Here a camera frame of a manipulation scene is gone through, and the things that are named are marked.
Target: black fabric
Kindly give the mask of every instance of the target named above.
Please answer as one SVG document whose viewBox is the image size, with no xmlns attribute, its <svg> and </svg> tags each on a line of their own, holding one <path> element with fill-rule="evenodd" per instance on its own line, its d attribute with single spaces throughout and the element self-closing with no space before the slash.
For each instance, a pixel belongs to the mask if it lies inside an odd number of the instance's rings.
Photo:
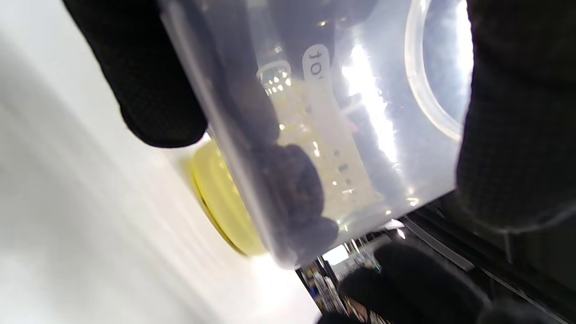
<svg viewBox="0 0 576 324">
<path fill-rule="evenodd" d="M 330 312 L 322 315 L 317 324 L 355 324 L 361 323 L 357 319 L 350 318 L 344 314 Z"/>
<path fill-rule="evenodd" d="M 187 146 L 206 119 L 154 0 L 64 0 L 110 84 L 128 128 L 145 143 Z"/>
<path fill-rule="evenodd" d="M 432 323 L 475 323 L 488 297 L 455 269 L 407 244 L 386 244 L 374 252 L 382 273 Z"/>
<path fill-rule="evenodd" d="M 511 300 L 494 303 L 478 319 L 478 324 L 553 324 L 558 323 L 548 315 L 528 304 Z"/>
<path fill-rule="evenodd" d="M 354 299 L 394 324 L 430 323 L 402 296 L 399 289 L 402 288 L 397 287 L 385 274 L 367 268 L 359 268 L 352 272 L 339 285 L 341 294 Z M 435 298 L 425 291 L 418 293 L 423 293 L 428 298 Z"/>
<path fill-rule="evenodd" d="M 469 0 L 475 67 L 457 195 L 497 231 L 576 211 L 576 3 Z"/>
</svg>

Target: white surface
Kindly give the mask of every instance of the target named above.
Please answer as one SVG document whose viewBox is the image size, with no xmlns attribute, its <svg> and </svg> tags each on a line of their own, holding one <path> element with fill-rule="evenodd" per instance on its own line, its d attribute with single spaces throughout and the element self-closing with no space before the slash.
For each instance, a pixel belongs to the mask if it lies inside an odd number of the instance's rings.
<svg viewBox="0 0 576 324">
<path fill-rule="evenodd" d="M 312 323 L 293 271 L 218 235 L 123 124 L 59 1 L 0 1 L 0 322 Z"/>
<path fill-rule="evenodd" d="M 337 265 L 348 258 L 348 251 L 344 245 L 338 245 L 332 250 L 324 253 L 322 257 L 330 263 L 330 265 Z"/>
</svg>

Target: gloved finger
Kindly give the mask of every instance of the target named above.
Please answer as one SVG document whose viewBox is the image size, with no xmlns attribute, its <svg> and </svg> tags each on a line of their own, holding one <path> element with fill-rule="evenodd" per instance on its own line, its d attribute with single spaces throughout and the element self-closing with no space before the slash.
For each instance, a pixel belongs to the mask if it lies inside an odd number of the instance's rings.
<svg viewBox="0 0 576 324">
<path fill-rule="evenodd" d="M 576 214 L 575 11 L 573 1 L 468 0 L 475 66 L 456 193 L 491 229 Z"/>
<path fill-rule="evenodd" d="M 435 323 L 475 323 L 488 297 L 456 269 L 407 244 L 385 244 L 374 252 L 382 275 L 415 309 Z"/>
<path fill-rule="evenodd" d="M 145 143 L 193 144 L 206 119 L 154 0 L 64 0 L 92 48 L 128 128 Z"/>
</svg>

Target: clear plastic container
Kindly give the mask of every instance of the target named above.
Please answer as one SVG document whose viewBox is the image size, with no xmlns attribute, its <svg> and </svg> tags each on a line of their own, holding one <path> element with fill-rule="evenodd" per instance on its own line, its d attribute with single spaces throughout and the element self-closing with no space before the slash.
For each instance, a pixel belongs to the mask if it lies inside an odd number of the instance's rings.
<svg viewBox="0 0 576 324">
<path fill-rule="evenodd" d="M 465 0 L 161 0 L 268 251 L 285 267 L 454 189 Z"/>
</svg>

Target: yellow lid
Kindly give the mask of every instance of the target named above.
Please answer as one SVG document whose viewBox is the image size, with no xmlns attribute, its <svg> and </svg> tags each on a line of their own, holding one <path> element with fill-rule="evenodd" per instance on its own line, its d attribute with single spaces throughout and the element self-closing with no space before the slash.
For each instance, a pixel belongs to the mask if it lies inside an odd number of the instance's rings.
<svg viewBox="0 0 576 324">
<path fill-rule="evenodd" d="M 224 239 L 246 255 L 266 252 L 214 141 L 196 152 L 189 172 L 205 212 Z"/>
</svg>

